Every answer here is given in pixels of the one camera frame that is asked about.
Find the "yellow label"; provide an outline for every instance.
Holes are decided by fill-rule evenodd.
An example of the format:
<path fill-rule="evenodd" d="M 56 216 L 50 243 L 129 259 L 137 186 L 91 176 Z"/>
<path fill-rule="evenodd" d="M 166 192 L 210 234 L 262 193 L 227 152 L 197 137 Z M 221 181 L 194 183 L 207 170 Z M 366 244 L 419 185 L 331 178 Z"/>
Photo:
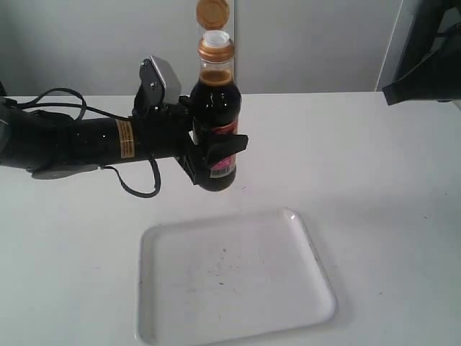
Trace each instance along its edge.
<path fill-rule="evenodd" d="M 133 128 L 129 121 L 117 121 L 118 136 L 120 138 L 120 157 L 122 159 L 132 159 L 135 157 L 135 139 Z"/>

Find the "dark brown bottle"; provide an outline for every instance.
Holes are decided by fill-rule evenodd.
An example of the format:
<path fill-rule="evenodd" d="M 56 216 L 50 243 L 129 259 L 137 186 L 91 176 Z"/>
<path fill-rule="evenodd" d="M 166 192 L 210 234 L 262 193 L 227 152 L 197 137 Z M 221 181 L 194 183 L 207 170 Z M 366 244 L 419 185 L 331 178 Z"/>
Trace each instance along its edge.
<path fill-rule="evenodd" d="M 241 94 L 233 81 L 234 47 L 229 35 L 220 30 L 206 32 L 200 41 L 200 79 L 190 95 L 194 116 L 194 141 L 206 146 L 208 133 L 237 133 Z M 236 178 L 236 155 L 218 164 L 200 186 L 221 191 Z"/>

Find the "dark liquid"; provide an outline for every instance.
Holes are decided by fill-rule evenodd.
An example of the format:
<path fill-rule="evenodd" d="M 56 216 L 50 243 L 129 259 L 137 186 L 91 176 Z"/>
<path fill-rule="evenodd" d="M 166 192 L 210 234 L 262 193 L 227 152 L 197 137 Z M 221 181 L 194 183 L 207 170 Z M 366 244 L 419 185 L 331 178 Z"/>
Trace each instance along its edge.
<path fill-rule="evenodd" d="M 233 83 L 230 71 L 203 71 L 190 95 L 194 134 L 198 144 L 204 144 L 203 135 L 213 128 L 222 128 L 237 121 L 241 94 Z M 229 175 L 206 179 L 200 187 L 208 191 L 222 191 L 236 178 L 235 168 Z"/>

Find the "sauce bottle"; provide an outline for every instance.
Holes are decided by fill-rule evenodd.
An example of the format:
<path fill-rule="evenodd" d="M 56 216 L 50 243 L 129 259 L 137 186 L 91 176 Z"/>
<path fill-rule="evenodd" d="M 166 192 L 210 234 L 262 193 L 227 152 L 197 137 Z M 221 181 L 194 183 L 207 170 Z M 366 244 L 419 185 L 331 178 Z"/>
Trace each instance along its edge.
<path fill-rule="evenodd" d="M 210 133 L 237 133 L 241 94 L 233 80 L 235 47 L 230 35 L 221 30 L 228 20 L 225 0 L 200 0 L 197 20 L 205 28 L 200 40 L 200 77 L 190 94 L 194 117 L 194 142 L 206 146 Z M 209 191 L 221 191 L 236 178 L 236 155 L 217 163 L 200 184 Z"/>

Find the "white table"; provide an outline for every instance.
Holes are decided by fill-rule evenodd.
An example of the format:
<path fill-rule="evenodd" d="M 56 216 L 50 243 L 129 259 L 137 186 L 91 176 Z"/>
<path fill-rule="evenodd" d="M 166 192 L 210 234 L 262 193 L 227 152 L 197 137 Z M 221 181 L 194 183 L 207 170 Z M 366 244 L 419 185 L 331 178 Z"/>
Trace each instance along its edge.
<path fill-rule="evenodd" d="M 120 115 L 132 101 L 88 97 Z M 274 206 L 303 216 L 338 311 L 242 345 L 461 345 L 460 111 L 375 93 L 246 95 L 240 124 L 249 148 L 222 193 L 193 187 L 173 159 L 152 200 L 113 172 L 35 181 L 0 168 L 0 345 L 141 345 L 142 233 Z M 151 190 L 147 163 L 120 170 Z"/>

